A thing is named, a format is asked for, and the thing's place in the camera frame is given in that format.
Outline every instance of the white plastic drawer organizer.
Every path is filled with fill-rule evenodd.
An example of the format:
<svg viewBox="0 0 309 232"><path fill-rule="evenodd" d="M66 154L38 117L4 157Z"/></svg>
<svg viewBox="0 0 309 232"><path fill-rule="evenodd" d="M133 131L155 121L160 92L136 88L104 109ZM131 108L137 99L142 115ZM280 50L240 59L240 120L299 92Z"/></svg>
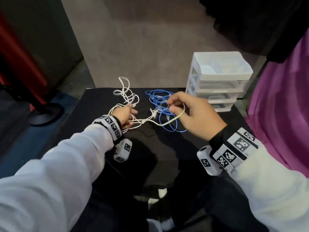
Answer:
<svg viewBox="0 0 309 232"><path fill-rule="evenodd" d="M230 111L252 73L239 52L195 52L186 93L208 99L217 112Z"/></svg>

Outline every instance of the white sweatshirt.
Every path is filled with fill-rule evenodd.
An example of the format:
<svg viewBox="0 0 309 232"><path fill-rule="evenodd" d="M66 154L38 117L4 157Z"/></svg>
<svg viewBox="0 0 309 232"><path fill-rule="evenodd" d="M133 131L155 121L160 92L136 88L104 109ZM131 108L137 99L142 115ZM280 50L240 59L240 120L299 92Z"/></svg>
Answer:
<svg viewBox="0 0 309 232"><path fill-rule="evenodd" d="M89 125L61 141L41 160L0 179L0 231L70 231L113 147L106 128ZM309 184L286 169L265 147L231 173L247 195L254 216L272 231L309 231Z"/></svg>

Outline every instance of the round black base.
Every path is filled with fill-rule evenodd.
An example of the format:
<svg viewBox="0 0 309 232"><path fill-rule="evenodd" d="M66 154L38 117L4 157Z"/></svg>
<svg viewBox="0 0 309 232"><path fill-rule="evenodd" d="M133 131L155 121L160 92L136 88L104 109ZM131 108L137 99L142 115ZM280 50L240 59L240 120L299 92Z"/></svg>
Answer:
<svg viewBox="0 0 309 232"><path fill-rule="evenodd" d="M42 114L38 112L37 110L32 111L29 114L30 125L32 126L49 125L55 122L57 119L59 119L64 112L63 107L58 103L47 103L44 106L46 107L46 109L50 111L50 113Z"/></svg>

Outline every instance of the white cable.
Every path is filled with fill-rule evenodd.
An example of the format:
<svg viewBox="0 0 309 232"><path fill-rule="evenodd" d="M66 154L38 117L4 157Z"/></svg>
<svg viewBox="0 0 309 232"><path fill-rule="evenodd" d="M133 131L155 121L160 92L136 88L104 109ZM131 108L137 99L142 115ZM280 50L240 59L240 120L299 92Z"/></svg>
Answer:
<svg viewBox="0 0 309 232"><path fill-rule="evenodd" d="M137 94L133 93L132 90L130 90L130 81L127 78L125 78L123 76L120 76L118 78L119 78L119 81L122 84L122 90L116 89L116 90L114 90L113 94L117 95L117 96L121 95L124 98L124 100L125 100L124 103L127 103L127 104L128 103L132 103L132 107L135 107L139 103L139 96ZM123 84L122 79L125 79L128 82L128 87L125 87L125 85ZM114 111L114 109L116 107L124 107L124 106L126 106L126 105L118 103L116 106L114 106L112 109L110 109L108 114L110 115ZM129 121L131 123L133 123L133 124L138 124L138 125L134 126L134 127L131 127L131 128L128 128L128 129L125 129L122 132L125 133L129 129L136 129L136 128L140 127L142 124L144 124L147 121L153 122L153 123L155 123L158 126L168 125L169 123L172 123L174 120L178 119L184 113L184 110L185 110L185 105L183 104L183 111L180 113L180 115L174 117L173 119L171 119L170 121L168 121L168 122L166 122L164 124L159 124L159 123L157 123L157 122L152 120L152 118L154 117L154 113L161 113L162 112L162 110L160 110L160 109L152 110L150 108L150 111L151 111L152 115L150 117L146 118L146 119L136 119L136 117L133 114L131 114L132 120L129 120Z"/></svg>

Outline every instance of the black tablecloth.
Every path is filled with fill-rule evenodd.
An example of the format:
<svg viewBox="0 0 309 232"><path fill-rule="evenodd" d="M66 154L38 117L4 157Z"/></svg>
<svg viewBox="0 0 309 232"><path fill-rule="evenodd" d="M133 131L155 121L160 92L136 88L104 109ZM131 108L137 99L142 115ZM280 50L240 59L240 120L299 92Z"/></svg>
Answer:
<svg viewBox="0 0 309 232"><path fill-rule="evenodd" d="M173 93L184 91L184 88L165 89ZM76 132L82 132L94 119L107 114L117 103L123 103L122 96L113 95L114 90L114 88L87 89L62 127L54 144L57 145L61 140L70 138ZM151 114L149 109L154 108L149 101L149 96L145 94L146 90L149 88L132 89L140 98L136 106L137 118L149 117ZM235 106L230 112L219 113L219 115L227 123L234 123L250 130ZM180 122L178 122L178 130L184 130ZM208 143L189 132L168 132L151 122L146 122L141 127L125 133L125 138L129 138L133 143L126 162L114 161L112 153L107 153L106 156L110 164L121 172L134 188L135 194L141 186L165 188L173 185L182 169L184 172L195 171L195 174L197 172L206 174L197 159L196 152Z"/></svg>

